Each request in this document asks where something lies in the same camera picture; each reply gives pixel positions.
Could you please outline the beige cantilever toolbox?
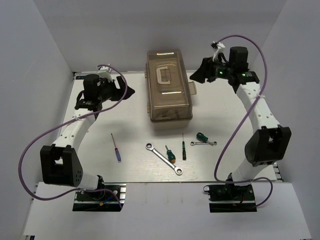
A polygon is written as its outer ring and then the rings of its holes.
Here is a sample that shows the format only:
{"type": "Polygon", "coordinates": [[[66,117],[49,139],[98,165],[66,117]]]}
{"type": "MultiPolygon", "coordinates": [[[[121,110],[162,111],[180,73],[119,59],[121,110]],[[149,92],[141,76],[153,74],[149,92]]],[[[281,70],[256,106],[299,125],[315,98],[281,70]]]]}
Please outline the beige cantilever toolbox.
{"type": "Polygon", "coordinates": [[[188,79],[181,50],[149,50],[146,56],[147,115],[153,129],[186,128],[197,89],[188,79]]]}

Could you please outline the stubby green orange screwdriver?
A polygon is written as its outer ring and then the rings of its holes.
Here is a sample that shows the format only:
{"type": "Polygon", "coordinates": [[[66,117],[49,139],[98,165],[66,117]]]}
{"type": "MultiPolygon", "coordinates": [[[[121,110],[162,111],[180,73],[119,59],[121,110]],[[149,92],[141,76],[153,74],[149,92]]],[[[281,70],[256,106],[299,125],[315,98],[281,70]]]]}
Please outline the stubby green orange screwdriver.
{"type": "Polygon", "coordinates": [[[165,148],[166,148],[166,154],[167,154],[167,157],[168,157],[168,160],[171,162],[171,163],[174,163],[176,161],[176,156],[173,154],[173,152],[167,147],[167,145],[165,145],[165,148]]]}

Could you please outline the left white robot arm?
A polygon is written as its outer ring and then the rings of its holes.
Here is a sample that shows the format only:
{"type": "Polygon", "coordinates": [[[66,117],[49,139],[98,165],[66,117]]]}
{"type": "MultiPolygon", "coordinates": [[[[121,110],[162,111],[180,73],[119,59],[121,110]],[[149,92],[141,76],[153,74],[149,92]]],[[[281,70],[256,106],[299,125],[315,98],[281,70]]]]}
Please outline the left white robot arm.
{"type": "Polygon", "coordinates": [[[98,74],[84,76],[83,90],[77,96],[72,122],[51,145],[40,150],[43,181],[88,190],[96,200],[103,198],[106,187],[98,175],[83,170],[77,152],[89,128],[97,120],[103,103],[126,100],[134,93],[135,90],[126,86],[122,76],[117,76],[116,80],[98,74]]]}

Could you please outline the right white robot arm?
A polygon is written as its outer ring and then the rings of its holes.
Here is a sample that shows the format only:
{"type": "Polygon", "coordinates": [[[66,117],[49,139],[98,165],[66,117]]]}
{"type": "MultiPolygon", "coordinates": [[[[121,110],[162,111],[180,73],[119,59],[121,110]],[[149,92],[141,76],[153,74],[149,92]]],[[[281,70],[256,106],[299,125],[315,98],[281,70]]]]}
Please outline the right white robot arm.
{"type": "Polygon", "coordinates": [[[229,175],[231,183],[225,187],[226,195],[236,200],[243,195],[243,186],[249,185],[267,166],[284,158],[292,132],[276,120],[264,99],[257,74],[249,70],[248,49],[231,47],[229,59],[226,59],[223,54],[225,46],[221,42],[214,42],[212,47],[213,56],[203,58],[190,79],[201,84],[216,79],[227,80],[241,100],[246,110],[245,118],[250,120],[253,131],[244,147],[245,158],[229,175]]]}

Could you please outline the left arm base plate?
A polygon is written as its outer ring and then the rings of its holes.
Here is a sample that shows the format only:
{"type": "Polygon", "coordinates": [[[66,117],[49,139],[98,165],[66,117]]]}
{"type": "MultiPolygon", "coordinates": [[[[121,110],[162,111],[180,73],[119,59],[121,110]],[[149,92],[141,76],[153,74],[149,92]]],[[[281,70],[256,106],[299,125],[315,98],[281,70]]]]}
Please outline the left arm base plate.
{"type": "Polygon", "coordinates": [[[110,192],[77,191],[73,201],[73,212],[120,212],[125,203],[126,183],[104,183],[110,192]]]}

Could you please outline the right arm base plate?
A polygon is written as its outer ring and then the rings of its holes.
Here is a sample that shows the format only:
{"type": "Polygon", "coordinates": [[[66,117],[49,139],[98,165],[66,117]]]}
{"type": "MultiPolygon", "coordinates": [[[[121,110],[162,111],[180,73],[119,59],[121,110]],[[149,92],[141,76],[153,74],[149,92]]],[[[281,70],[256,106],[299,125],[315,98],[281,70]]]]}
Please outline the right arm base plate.
{"type": "Polygon", "coordinates": [[[250,213],[256,212],[256,199],[251,184],[212,184],[203,187],[209,196],[211,213],[250,213]]]}

